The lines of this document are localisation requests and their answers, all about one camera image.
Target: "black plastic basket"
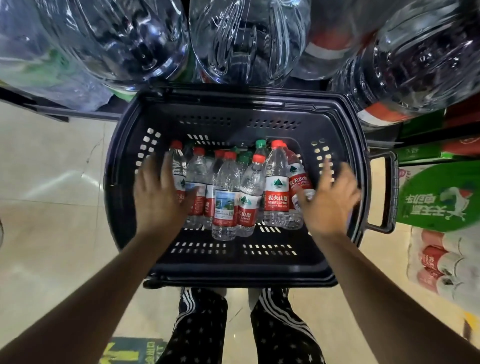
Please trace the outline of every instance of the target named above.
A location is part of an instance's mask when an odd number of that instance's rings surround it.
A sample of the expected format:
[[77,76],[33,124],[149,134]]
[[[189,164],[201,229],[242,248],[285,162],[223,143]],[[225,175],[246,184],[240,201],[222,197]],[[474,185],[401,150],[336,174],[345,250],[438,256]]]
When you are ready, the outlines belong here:
[[[348,100],[337,94],[224,85],[156,86],[138,94],[112,137],[105,173],[105,206],[115,242],[122,249],[135,234],[132,186],[146,155],[160,157],[170,141],[194,140],[205,148],[248,147],[257,139],[283,139],[300,155],[314,185],[325,158],[336,177],[339,163],[352,167],[362,187],[348,236],[360,244],[369,227],[395,226],[396,159],[388,158],[382,226],[367,226],[371,175],[365,137]],[[149,273],[147,288],[161,286],[331,287],[336,278],[305,227],[298,231],[258,224],[252,236],[219,242],[207,230],[182,229]]]

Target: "striped pants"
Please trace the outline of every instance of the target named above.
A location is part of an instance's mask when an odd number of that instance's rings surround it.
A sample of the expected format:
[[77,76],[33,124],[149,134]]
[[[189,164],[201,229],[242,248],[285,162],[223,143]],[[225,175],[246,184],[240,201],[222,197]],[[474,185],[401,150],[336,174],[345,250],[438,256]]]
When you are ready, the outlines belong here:
[[[182,289],[179,316],[157,364],[221,364],[227,301],[203,288]],[[312,332],[286,289],[265,288],[250,315],[259,364],[324,364]]]

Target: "person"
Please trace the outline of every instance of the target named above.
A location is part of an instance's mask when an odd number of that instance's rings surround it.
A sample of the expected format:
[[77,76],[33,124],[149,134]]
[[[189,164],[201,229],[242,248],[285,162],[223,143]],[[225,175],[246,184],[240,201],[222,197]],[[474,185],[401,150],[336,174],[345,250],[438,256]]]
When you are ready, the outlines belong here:
[[[378,363],[480,363],[475,347],[402,292],[350,242],[346,222],[360,198],[356,179],[344,163],[332,185],[329,163],[324,165],[311,201],[302,189],[297,191],[300,206]],[[97,364],[139,284],[180,231],[195,192],[180,203],[170,157],[165,156],[160,174],[155,158],[147,158],[133,188],[135,237],[101,271],[7,344],[0,351],[0,364]],[[316,304],[321,309],[322,303]],[[214,290],[183,289],[180,314],[159,364],[219,364],[226,317],[227,301]],[[325,362],[308,326],[293,313],[286,290],[263,289],[251,318],[260,364]]]

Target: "basket handle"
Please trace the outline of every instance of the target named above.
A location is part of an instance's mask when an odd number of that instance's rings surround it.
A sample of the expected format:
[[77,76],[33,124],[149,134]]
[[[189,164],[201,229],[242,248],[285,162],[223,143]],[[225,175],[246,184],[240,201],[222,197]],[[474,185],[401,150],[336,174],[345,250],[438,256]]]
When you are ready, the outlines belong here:
[[367,223],[367,229],[390,234],[395,230],[396,210],[398,206],[399,176],[398,176],[398,159],[394,152],[385,151],[371,154],[370,161],[377,158],[385,158],[385,203],[384,215],[380,226]]

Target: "black pants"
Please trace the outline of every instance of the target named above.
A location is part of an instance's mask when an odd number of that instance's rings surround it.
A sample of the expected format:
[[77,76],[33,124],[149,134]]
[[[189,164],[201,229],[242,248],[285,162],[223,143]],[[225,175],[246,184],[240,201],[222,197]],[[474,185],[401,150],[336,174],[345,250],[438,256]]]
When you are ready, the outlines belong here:
[[[288,291],[265,288],[253,309],[253,336],[259,364],[324,364],[322,351],[292,310]],[[157,364],[221,364],[227,301],[200,288],[182,289],[172,337]]]

